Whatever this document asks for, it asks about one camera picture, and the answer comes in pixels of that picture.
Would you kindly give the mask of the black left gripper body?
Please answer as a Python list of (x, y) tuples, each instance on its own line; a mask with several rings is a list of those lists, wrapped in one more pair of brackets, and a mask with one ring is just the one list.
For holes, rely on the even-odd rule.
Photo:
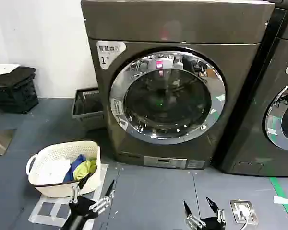
[(85, 223), (88, 220), (96, 219), (99, 214), (89, 210), (89, 207), (96, 202), (85, 198), (83, 196), (78, 197), (78, 202), (69, 203), (71, 214), (61, 227), (62, 230), (82, 230)]

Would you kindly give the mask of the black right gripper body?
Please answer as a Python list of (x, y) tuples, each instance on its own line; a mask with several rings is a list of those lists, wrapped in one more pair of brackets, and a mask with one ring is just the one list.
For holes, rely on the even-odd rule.
[(226, 223), (218, 219), (218, 217), (208, 217), (201, 219), (205, 223), (202, 227), (203, 230), (225, 230)]

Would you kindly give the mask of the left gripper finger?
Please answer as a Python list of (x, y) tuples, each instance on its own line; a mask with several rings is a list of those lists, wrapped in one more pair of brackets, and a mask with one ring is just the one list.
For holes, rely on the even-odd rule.
[(114, 187), (115, 180), (112, 181), (109, 188), (107, 189), (105, 195), (100, 198), (97, 202), (90, 206), (90, 210), (93, 213), (102, 213), (104, 212), (112, 203), (114, 198)]
[(95, 172), (90, 172), (87, 176), (82, 178), (77, 185), (72, 187), (71, 203), (78, 203), (78, 196), (84, 187), (86, 187), (84, 189), (84, 194), (97, 189), (97, 177), (95, 176)]

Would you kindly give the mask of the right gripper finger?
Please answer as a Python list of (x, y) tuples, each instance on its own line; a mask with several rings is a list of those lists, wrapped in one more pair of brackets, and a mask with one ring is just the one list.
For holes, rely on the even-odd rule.
[(186, 201), (183, 201), (184, 209), (186, 213), (186, 219), (185, 222), (187, 226), (191, 230), (205, 230), (206, 229), (206, 223), (203, 222), (199, 217), (192, 214), (191, 209), (189, 208)]
[(225, 221), (225, 211), (224, 209), (220, 209), (217, 204), (212, 201), (209, 197), (206, 197), (206, 200), (212, 209), (212, 211), (216, 214), (217, 221), (218, 222), (224, 222)]

